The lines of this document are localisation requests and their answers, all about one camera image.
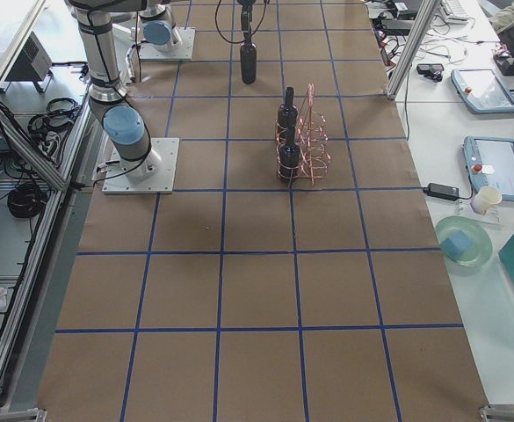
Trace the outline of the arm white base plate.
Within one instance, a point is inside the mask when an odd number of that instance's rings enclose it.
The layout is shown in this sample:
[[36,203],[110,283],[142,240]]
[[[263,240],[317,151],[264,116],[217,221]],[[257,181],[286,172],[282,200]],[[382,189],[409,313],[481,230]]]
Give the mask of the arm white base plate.
[[102,192],[107,194],[139,194],[173,192],[180,140],[178,138],[152,138],[151,151],[145,161],[136,167],[121,161],[112,149],[106,166]]
[[143,27],[140,58],[160,62],[190,61],[194,39],[194,27],[171,28],[165,23],[151,22]]

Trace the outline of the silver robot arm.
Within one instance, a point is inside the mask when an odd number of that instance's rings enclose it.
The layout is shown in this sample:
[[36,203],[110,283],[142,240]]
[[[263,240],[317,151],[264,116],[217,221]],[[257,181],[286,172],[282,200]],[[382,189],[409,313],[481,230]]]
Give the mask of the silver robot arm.
[[147,43],[163,47],[177,39],[168,1],[71,1],[87,58],[89,104],[119,154],[116,179],[145,180],[159,159],[146,124],[127,100],[112,32],[112,14],[135,12]]
[[147,1],[139,11],[142,41],[158,51],[171,51],[180,42],[171,1]]

